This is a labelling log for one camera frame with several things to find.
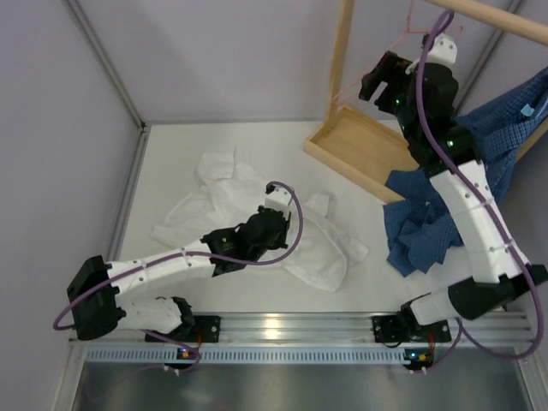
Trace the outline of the wooden rack frame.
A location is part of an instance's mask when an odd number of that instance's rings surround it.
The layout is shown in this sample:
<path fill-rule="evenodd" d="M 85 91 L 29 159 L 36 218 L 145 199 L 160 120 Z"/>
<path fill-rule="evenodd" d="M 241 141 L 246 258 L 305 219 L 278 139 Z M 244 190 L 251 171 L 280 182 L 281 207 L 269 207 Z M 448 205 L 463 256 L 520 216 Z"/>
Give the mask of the wooden rack frame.
<path fill-rule="evenodd" d="M 448 10 L 449 13 L 442 16 L 441 21 L 433 29 L 422 31 L 427 36 L 426 45 L 423 47 L 423 56 L 432 48 L 434 39 L 450 25 L 455 13 L 495 27 L 499 31 L 512 33 L 537 44 L 547 45 L 547 25 L 537 21 L 531 21 L 520 15 L 478 1 L 434 1 L 433 4 Z M 338 98 L 344 92 L 341 81 L 353 12 L 353 1 L 341 2 L 337 23 L 337 38 L 331 64 L 330 100 L 325 114 L 327 122 L 334 117 L 340 105 Z"/>

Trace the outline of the white shirt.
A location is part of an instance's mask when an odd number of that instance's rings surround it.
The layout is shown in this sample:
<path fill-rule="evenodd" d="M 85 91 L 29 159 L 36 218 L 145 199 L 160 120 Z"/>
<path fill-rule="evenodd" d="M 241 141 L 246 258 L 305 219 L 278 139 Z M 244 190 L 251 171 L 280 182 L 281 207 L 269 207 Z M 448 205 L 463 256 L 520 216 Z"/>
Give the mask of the white shirt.
<path fill-rule="evenodd" d="M 268 179 L 237 162 L 235 146 L 209 146 L 197 168 L 201 187 L 183 198 L 151 236 L 165 246 L 205 240 L 213 255 L 268 261 L 326 292 L 341 286 L 348 269 L 369 249 L 328 218 L 332 197 L 313 193 L 282 217 L 266 205 Z"/>

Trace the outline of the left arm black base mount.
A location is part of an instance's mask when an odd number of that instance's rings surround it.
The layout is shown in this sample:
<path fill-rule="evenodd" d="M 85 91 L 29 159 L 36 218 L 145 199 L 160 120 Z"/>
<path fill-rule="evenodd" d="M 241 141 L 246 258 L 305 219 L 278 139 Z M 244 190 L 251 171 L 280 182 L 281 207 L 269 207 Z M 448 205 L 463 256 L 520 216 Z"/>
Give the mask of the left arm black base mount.
<path fill-rule="evenodd" d="M 220 330 L 220 316 L 197 315 L 193 325 L 180 325 L 165 337 L 183 343 L 217 343 Z"/>

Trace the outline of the blue checked shirt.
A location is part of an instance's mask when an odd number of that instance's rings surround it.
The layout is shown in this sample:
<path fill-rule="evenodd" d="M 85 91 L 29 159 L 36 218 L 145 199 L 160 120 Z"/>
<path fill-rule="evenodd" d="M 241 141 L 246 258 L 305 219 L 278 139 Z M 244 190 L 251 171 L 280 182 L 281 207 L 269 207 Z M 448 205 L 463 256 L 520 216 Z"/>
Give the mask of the blue checked shirt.
<path fill-rule="evenodd" d="M 483 104 L 459 124 L 471 131 L 480 159 L 459 165 L 466 177 L 446 170 L 393 171 L 386 186 L 403 200 L 384 206 L 388 262 L 403 276 L 443 263 L 450 247 L 465 247 L 478 283 L 497 283 L 520 274 L 512 254 L 519 250 L 503 219 L 492 217 L 506 194 L 516 155 L 547 117 L 547 71 Z"/>

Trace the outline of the aluminium frame rail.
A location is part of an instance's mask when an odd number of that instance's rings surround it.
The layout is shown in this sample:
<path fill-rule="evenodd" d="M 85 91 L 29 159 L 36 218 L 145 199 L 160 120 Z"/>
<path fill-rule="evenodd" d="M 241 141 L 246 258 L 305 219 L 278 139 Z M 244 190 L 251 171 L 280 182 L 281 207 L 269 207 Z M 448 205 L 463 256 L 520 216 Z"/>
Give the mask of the aluminium frame rail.
<path fill-rule="evenodd" d="M 495 311 L 469 321 L 445 320 L 407 333 L 393 313 L 224 313 L 198 315 L 187 341 L 196 343 L 449 343 L 462 325 L 485 346 L 529 343 L 532 327 L 518 312 Z"/>

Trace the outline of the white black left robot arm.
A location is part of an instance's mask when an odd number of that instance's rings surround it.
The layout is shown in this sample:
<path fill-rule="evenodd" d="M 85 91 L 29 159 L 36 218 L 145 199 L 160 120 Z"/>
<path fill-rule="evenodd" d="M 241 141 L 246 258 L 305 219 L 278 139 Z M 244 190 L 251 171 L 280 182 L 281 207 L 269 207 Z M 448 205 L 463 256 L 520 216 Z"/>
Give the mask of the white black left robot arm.
<path fill-rule="evenodd" d="M 81 341 L 115 330 L 147 330 L 182 342 L 195 320 L 187 300 L 159 292 L 187 280 L 213 278 L 256 265 L 269 251 L 287 248 L 291 214 L 260 206 L 245 223 L 145 259 L 87 259 L 67 289 Z"/>

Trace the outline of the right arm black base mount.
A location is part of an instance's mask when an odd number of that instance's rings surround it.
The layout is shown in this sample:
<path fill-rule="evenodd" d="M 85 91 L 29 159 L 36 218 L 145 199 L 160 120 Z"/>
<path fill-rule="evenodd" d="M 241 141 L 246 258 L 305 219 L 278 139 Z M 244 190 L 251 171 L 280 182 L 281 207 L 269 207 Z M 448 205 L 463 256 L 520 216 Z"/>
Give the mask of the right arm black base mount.
<path fill-rule="evenodd" d="M 419 325 L 409 302 L 396 313 L 373 316 L 372 330 L 375 342 L 388 348 L 397 348 L 403 343 L 432 344 L 452 341 L 447 320 Z"/>

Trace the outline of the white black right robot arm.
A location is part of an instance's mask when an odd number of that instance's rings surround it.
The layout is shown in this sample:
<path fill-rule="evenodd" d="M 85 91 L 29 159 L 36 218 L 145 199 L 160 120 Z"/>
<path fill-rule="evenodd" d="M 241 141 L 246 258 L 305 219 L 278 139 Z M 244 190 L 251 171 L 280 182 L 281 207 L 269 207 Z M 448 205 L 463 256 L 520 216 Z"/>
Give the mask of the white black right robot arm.
<path fill-rule="evenodd" d="M 474 320 L 546 283 L 547 270 L 523 258 L 510 239 L 489 190 L 485 166 L 471 132 L 453 116 L 458 84 L 447 64 L 412 63 L 387 51 L 361 81 L 359 97 L 396 117 L 419 164 L 449 210 L 472 265 L 471 277 L 444 292 L 417 297 L 400 308 L 398 329 L 420 339 L 448 318 Z"/>

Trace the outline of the wooden rack base tray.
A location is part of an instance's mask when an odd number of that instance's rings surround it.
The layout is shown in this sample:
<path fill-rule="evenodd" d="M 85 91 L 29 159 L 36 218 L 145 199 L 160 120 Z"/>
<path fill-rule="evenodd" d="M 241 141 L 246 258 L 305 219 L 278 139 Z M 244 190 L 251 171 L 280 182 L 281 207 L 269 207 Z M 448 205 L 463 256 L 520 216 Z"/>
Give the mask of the wooden rack base tray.
<path fill-rule="evenodd" d="M 418 168 L 401 133 L 347 105 L 321 123 L 303 150 L 386 204 L 403 200 L 386 186 L 391 171 Z"/>

